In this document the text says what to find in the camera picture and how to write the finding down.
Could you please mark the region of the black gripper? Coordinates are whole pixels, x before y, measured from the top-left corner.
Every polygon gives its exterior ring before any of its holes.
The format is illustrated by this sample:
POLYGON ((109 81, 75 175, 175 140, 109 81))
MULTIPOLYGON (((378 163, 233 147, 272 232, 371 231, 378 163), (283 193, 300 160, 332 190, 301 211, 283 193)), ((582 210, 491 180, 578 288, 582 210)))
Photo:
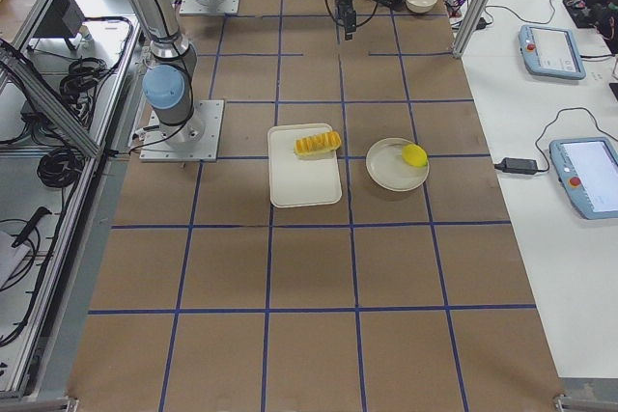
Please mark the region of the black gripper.
POLYGON ((353 7, 354 0, 334 0, 335 18, 342 21, 344 29, 344 39, 349 41, 356 32, 356 10, 353 7))

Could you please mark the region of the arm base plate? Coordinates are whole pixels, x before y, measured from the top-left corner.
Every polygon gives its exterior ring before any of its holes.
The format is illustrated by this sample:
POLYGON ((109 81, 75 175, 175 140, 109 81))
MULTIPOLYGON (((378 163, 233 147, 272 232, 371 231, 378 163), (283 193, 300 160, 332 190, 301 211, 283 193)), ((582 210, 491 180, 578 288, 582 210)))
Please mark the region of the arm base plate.
POLYGON ((239 0, 182 0, 179 13, 184 16, 237 14, 239 0))
POLYGON ((140 151, 139 159, 144 162, 215 161, 223 112, 223 100, 199 100, 194 104, 193 116, 186 126, 166 140, 174 130, 160 125, 152 110, 149 125, 158 125, 158 128, 146 133, 146 147, 140 151))

